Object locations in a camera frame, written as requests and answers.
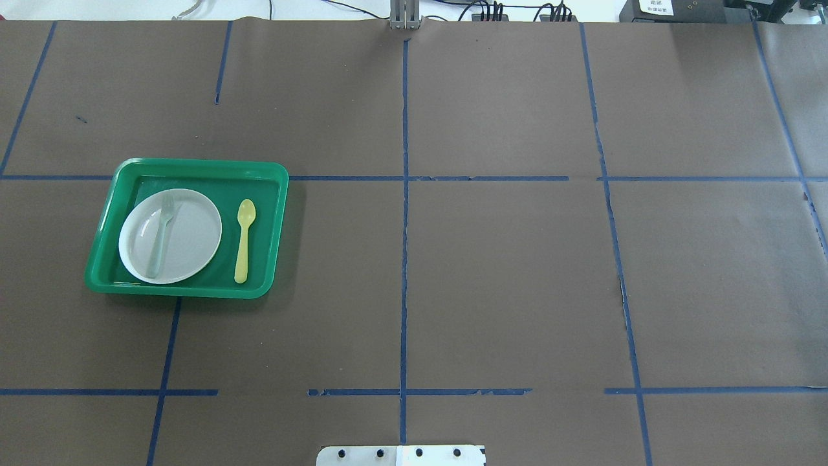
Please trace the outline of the yellow plastic spoon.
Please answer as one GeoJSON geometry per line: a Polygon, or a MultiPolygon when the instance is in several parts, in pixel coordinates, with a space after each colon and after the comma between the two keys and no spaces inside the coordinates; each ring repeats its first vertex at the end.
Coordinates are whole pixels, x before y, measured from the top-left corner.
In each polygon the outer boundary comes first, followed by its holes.
{"type": "Polygon", "coordinates": [[[243,199],[237,210],[239,245],[234,269],[234,282],[245,283],[249,273],[249,229],[256,220],[256,206],[252,199],[243,199]]]}

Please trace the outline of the black box device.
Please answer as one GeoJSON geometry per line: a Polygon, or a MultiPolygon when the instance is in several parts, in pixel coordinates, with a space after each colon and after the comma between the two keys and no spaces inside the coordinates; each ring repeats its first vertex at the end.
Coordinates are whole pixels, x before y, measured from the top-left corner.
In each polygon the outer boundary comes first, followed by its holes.
{"type": "Polygon", "coordinates": [[[725,1],[627,1],[619,23],[751,23],[748,10],[730,8],[725,1]]]}

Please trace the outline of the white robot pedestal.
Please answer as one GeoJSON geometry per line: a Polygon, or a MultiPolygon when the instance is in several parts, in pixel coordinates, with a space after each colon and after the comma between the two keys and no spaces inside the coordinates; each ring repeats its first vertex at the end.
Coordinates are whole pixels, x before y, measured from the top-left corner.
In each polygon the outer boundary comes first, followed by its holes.
{"type": "Polygon", "coordinates": [[[486,465],[480,445],[362,445],[320,449],[316,465],[486,465]]]}

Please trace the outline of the green plastic tray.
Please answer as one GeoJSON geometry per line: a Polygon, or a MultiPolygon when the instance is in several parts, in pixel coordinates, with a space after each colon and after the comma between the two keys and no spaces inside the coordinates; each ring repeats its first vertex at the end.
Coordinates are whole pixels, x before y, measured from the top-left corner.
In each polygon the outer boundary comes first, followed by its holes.
{"type": "Polygon", "coordinates": [[[288,172],[279,163],[197,159],[128,159],[113,175],[85,268],[85,283],[103,294],[144,294],[253,299],[269,292],[275,277],[282,221],[286,212],[288,172]],[[223,233],[215,257],[198,274],[172,284],[137,280],[122,265],[118,238],[137,203],[157,192],[185,188],[215,203],[223,233]],[[249,229],[249,273],[234,282],[239,247],[237,211],[252,199],[256,220],[249,229]]]}

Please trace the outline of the pale green plastic fork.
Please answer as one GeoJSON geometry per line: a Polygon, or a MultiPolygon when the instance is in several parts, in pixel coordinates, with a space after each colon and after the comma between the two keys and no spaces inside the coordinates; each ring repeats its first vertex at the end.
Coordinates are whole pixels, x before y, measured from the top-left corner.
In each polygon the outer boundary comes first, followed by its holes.
{"type": "Polygon", "coordinates": [[[165,257],[166,242],[168,242],[169,225],[175,217],[175,195],[171,192],[164,192],[162,198],[162,209],[158,216],[157,235],[153,243],[153,250],[147,264],[147,278],[157,278],[162,271],[165,257]]]}

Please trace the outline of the white round plate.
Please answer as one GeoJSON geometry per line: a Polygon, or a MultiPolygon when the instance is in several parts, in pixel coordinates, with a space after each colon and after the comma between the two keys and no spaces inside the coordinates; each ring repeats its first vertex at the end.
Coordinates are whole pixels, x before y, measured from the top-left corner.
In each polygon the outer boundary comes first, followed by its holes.
{"type": "Polygon", "coordinates": [[[118,238],[122,265],[137,280],[172,284],[198,274],[218,250],[223,224],[215,203],[198,191],[174,188],[145,198],[128,214],[118,238]],[[169,225],[162,271],[147,278],[147,264],[157,235],[164,192],[175,195],[175,217],[169,225]]]}

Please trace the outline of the aluminium frame post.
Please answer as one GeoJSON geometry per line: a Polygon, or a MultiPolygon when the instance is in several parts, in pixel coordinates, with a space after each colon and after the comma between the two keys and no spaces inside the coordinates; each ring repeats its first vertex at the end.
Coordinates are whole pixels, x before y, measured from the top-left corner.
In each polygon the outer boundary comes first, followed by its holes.
{"type": "Polygon", "coordinates": [[[389,26],[391,30],[416,30],[422,26],[419,0],[390,0],[389,26]]]}

